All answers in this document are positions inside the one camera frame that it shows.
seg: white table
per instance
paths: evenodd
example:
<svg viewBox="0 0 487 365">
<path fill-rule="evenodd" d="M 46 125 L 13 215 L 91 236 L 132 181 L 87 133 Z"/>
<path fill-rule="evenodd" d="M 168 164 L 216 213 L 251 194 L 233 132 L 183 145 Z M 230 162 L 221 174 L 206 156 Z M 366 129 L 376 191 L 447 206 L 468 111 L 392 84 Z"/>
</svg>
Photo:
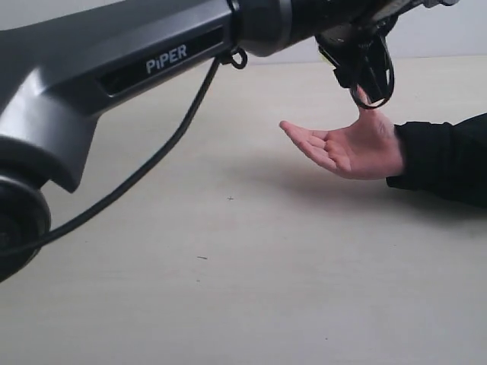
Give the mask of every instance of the white table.
<svg viewBox="0 0 487 365">
<path fill-rule="evenodd" d="M 398 123 L 484 113 L 485 65 L 396 61 L 385 110 Z M 102 119 L 78 192 L 46 188 L 56 226 L 168 138 L 206 69 Z M 223 68 L 153 173 L 0 285 L 0 363 L 486 363 L 487 214 L 335 178 L 278 128 L 355 117 L 326 64 Z"/>
</svg>

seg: cable clip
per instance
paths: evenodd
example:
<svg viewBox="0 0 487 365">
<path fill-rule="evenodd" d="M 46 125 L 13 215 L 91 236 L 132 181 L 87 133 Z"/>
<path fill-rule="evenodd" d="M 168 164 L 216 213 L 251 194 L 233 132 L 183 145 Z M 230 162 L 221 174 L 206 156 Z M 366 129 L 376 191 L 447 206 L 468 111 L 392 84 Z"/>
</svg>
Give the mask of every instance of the cable clip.
<svg viewBox="0 0 487 365">
<path fill-rule="evenodd" d="M 237 60 L 235 59 L 236 55 L 240 56 L 241 58 L 240 62 L 237 62 Z M 247 64 L 249 63 L 249 56 L 247 55 L 247 52 L 245 52 L 240 47 L 237 47 L 236 49 L 233 49 L 230 52 L 224 53 L 221 56 L 220 62 L 222 65 L 231 64 L 237 70 L 243 70 L 244 68 L 246 68 Z"/>
</svg>

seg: black sleeve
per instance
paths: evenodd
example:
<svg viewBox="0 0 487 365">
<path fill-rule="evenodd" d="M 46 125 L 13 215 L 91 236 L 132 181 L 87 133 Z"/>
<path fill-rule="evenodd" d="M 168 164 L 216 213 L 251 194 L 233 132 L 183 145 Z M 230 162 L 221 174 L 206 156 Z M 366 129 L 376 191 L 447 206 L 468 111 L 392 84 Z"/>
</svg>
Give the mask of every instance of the black sleeve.
<svg viewBox="0 0 487 365">
<path fill-rule="evenodd" d="M 457 125 L 408 122 L 396 133 L 406 168 L 389 187 L 487 208 L 487 113 Z"/>
</svg>

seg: hand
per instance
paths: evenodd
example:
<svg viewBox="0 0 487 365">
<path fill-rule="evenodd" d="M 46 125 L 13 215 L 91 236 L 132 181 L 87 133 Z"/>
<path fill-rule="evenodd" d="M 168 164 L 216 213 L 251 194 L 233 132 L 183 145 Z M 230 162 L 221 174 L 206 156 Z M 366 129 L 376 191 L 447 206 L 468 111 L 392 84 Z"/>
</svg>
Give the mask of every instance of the hand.
<svg viewBox="0 0 487 365">
<path fill-rule="evenodd" d="M 367 102 L 364 91 L 359 93 Z M 373 180 L 402 175 L 404 156 L 394 124 L 378 109 L 358 111 L 356 122 L 332 131 L 313 131 L 290 122 L 280 126 L 306 156 L 338 176 Z"/>
</svg>

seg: robotic arm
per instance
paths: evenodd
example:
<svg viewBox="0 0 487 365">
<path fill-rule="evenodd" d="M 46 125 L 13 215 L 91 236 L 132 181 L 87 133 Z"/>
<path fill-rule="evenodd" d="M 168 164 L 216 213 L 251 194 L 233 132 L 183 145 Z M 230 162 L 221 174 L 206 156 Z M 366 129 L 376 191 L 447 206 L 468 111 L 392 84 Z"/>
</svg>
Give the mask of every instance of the robotic arm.
<svg viewBox="0 0 487 365">
<path fill-rule="evenodd" d="M 358 86 L 372 103 L 387 102 L 385 38 L 397 18 L 458 1 L 125 0 L 1 31 L 0 281 L 63 235 L 42 240 L 50 214 L 40 189 L 48 181 L 78 188 L 108 110 L 209 59 L 240 67 L 236 53 L 267 57 L 311 37 L 355 102 Z"/>
</svg>

